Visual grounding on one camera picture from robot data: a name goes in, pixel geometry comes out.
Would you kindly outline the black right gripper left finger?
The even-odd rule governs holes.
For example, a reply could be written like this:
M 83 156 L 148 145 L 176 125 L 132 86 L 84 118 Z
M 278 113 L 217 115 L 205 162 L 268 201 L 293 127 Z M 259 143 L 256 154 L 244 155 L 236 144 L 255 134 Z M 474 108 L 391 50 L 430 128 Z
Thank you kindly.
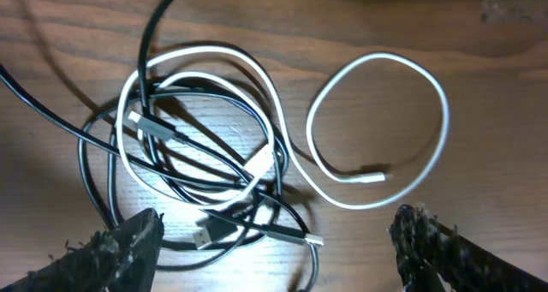
M 147 208 L 1 290 L 150 292 L 163 237 L 163 216 Z

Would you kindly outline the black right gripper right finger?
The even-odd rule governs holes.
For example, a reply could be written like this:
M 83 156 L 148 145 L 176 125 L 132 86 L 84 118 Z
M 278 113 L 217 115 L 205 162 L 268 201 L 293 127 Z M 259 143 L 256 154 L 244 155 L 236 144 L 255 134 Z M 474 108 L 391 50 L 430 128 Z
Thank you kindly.
M 401 205 L 389 228 L 405 291 L 547 292 L 547 282 L 441 224 L 423 207 Z

